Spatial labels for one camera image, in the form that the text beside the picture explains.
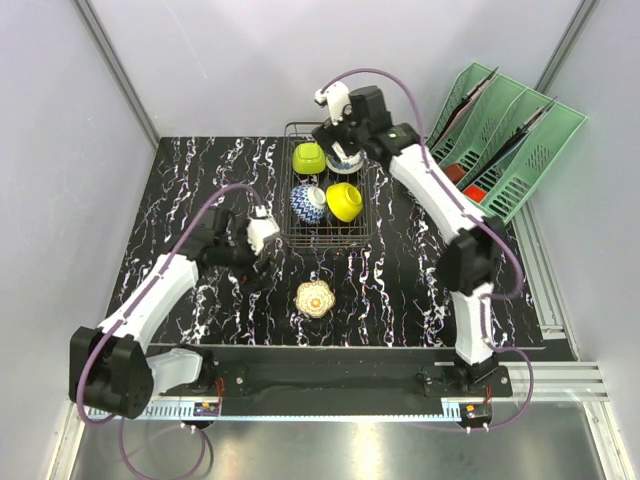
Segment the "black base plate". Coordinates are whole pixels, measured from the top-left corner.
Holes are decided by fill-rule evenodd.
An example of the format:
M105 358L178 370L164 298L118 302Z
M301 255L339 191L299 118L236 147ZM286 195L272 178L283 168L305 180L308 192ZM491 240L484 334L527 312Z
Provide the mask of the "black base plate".
M445 399L513 396L500 366L463 386L450 348L206 344L223 378L223 414L259 419L441 414Z

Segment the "black folder in organizer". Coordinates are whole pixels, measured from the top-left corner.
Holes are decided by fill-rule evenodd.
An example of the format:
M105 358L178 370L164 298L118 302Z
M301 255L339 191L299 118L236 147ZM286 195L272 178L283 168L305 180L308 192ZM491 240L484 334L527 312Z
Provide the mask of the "black folder in organizer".
M440 118L427 140L427 146L432 152L446 142L468 115L493 81L498 70L498 67L490 70L488 67L473 63L457 77Z

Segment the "yellow green bowl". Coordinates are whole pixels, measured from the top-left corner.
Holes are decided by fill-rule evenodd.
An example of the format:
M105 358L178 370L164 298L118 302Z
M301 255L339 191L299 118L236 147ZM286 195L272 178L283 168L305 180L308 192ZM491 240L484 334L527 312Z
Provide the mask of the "yellow green bowl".
M329 210L342 222L353 221L363 209L360 191L347 182L330 185L326 197Z

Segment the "brown block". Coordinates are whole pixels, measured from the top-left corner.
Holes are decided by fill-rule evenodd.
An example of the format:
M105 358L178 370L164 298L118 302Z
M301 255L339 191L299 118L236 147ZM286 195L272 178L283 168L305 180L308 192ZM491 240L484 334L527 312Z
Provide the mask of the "brown block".
M465 168L458 163L449 165L443 170L443 172L447 176L447 178L454 184L457 184L461 179L463 179L467 173Z

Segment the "wire dish rack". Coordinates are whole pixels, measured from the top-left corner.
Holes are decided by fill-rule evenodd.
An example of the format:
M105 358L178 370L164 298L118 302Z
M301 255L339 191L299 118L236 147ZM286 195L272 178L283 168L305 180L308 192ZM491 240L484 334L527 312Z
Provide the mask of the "wire dish rack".
M291 121L284 127L283 153L280 162L281 194L280 225L285 243L298 251L321 249L352 249L365 246L374 235L374 164L368 160L362 168L352 174L342 175L325 169L318 174L303 175L293 169L295 149L307 142L312 142L312 131L319 125L313 121ZM307 224L298 218L292 210L290 192L292 189L309 184L326 191L338 183L349 183L361 194L363 208L356 218L350 222L339 220L327 210L320 223Z

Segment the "green file organizer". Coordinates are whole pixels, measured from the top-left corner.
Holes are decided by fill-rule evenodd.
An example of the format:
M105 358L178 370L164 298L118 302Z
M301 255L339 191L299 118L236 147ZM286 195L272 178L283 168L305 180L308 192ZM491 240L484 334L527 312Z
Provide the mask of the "green file organizer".
M489 216L509 222L547 176L587 116L497 68L459 73L431 134L434 160Z

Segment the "white square green bowl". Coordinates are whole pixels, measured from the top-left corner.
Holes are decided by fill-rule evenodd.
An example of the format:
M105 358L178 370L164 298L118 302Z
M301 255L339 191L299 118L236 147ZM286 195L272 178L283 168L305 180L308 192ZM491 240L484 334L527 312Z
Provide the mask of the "white square green bowl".
M292 167L297 174L319 174L326 167L325 153L316 143L301 143L294 149Z

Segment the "blue white patterned bowl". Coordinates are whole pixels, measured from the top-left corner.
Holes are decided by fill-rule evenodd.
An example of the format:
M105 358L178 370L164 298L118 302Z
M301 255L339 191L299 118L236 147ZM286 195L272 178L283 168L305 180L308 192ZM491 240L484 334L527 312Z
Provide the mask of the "blue white patterned bowl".
M326 165L329 170L338 175L350 175L359 171L364 165L365 156L358 152L346 159L339 158L335 153L326 154Z

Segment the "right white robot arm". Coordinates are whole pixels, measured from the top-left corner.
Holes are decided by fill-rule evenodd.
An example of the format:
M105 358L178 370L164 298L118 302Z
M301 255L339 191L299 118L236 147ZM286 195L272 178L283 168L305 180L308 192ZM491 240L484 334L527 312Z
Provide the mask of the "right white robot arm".
M396 124L377 86L355 90L337 81L316 91L329 117L312 135L341 161L377 162L418 201L438 228L445 249L436 264L439 283L451 294L456 321L454 366L447 380L466 396L486 389L497 370L490 342L502 221L484 215L457 190L408 123Z

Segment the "red block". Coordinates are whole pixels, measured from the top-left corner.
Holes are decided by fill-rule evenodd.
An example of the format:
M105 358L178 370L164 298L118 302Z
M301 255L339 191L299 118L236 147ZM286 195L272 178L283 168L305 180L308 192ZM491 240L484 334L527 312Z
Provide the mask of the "red block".
M481 203L487 196L487 192L477 185L468 186L463 193L476 203Z

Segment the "red patterned bowl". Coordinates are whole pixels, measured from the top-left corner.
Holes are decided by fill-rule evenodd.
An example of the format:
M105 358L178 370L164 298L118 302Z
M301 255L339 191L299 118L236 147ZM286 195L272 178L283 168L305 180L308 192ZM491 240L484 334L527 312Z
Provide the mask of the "red patterned bowl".
M289 201L294 215L310 225L319 224L328 208L324 191L308 184L295 186L290 192Z

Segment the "cream flower shaped bowl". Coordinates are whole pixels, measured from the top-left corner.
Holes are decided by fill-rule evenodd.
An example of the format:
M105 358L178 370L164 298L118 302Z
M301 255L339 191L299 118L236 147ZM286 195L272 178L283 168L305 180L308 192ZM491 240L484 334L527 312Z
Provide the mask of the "cream flower shaped bowl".
M335 305L336 298L327 282L316 280L300 284L294 300L298 311L310 318L325 316Z

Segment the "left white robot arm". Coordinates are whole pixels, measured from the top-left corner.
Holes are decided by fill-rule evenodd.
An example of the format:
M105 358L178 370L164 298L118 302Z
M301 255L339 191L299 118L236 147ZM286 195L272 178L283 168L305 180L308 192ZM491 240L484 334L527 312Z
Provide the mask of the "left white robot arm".
M217 383L212 353L178 344L148 356L151 341L174 306L214 268L250 277L262 273L261 253L279 233L262 207L250 217L214 208L194 221L114 313L72 335L69 398L79 413L95 408L108 417L135 419L153 397L173 388L208 394Z

